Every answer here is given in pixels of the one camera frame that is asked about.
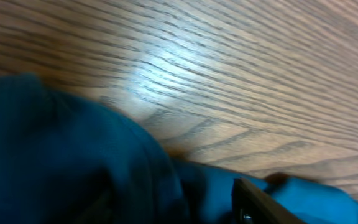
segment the wood grain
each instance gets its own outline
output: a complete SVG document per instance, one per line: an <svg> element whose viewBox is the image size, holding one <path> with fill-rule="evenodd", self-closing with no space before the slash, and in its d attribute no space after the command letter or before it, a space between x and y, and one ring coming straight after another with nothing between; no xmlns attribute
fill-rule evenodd
<svg viewBox="0 0 358 224"><path fill-rule="evenodd" d="M0 74L27 71L171 155L358 199L358 0L0 0Z"/></svg>

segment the bright blue fabric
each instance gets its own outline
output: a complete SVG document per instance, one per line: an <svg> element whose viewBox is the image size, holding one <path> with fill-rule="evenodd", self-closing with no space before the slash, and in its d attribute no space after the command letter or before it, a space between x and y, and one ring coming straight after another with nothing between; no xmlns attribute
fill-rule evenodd
<svg viewBox="0 0 358 224"><path fill-rule="evenodd" d="M240 176L172 160L131 120L34 75L0 77L0 223L68 223L106 188L114 223L231 223ZM290 179L271 194L308 223L358 223L338 189Z"/></svg>

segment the dark blue cloth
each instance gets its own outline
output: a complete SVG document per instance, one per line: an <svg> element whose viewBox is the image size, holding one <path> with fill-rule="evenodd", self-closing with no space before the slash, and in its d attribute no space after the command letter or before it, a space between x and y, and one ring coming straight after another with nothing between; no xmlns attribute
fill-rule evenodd
<svg viewBox="0 0 358 224"><path fill-rule="evenodd" d="M0 77L0 223L69 223L106 191L113 223L231 223L240 176L173 160L131 120L35 75ZM290 179L271 194L308 223L358 223L339 189Z"/></svg>

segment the wooden surface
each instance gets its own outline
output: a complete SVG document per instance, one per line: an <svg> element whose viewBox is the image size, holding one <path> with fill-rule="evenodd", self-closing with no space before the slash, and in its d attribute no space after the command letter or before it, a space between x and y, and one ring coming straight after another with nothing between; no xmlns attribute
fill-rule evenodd
<svg viewBox="0 0 358 224"><path fill-rule="evenodd" d="M25 71L172 155L358 199L358 0L0 0L0 74Z"/></svg>

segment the blue garment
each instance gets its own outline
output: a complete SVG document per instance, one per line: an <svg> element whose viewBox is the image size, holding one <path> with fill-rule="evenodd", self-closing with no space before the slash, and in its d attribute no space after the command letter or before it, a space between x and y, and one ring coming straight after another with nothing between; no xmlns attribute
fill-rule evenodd
<svg viewBox="0 0 358 224"><path fill-rule="evenodd" d="M0 77L0 223L69 223L106 189L113 223L231 223L240 176L173 160L133 121L35 75ZM271 195L308 223L358 223L333 187L290 179Z"/></svg>

